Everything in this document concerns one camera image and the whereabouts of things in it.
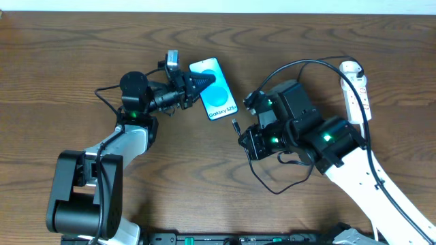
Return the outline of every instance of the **smartphone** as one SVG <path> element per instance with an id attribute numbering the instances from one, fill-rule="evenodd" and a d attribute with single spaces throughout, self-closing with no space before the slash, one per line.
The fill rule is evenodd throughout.
<path id="1" fill-rule="evenodd" d="M 238 112 L 238 106 L 216 58 L 191 64 L 189 69 L 192 72 L 215 75 L 215 82 L 200 93 L 209 120 L 217 120 Z"/>

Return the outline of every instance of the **wood grain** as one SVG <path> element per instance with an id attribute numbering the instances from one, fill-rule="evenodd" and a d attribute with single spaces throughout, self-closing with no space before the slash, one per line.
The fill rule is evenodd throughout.
<path id="1" fill-rule="evenodd" d="M 255 122 L 242 99 L 280 65 L 356 57 L 369 79 L 375 154 L 436 222 L 435 17 L 8 12 L 0 20 L 0 243 L 59 243 L 45 226 L 57 156 L 92 146 L 113 129 L 112 112 L 93 90 L 128 71 L 154 69 L 168 49 L 180 51 L 184 69 L 218 58 L 242 128 Z M 297 72 L 284 71 L 266 88 Z M 336 75 L 310 65 L 302 83 L 325 116 L 345 116 Z M 121 102 L 119 91 L 104 95 Z M 181 233 L 276 233 L 343 221 L 370 230 L 359 207 L 318 173 L 271 195 L 251 175 L 231 118 L 210 122 L 197 103 L 158 119 L 153 147 L 124 173 L 123 213 L 138 224 Z M 274 157 L 255 168 L 274 189 L 306 172 Z"/>

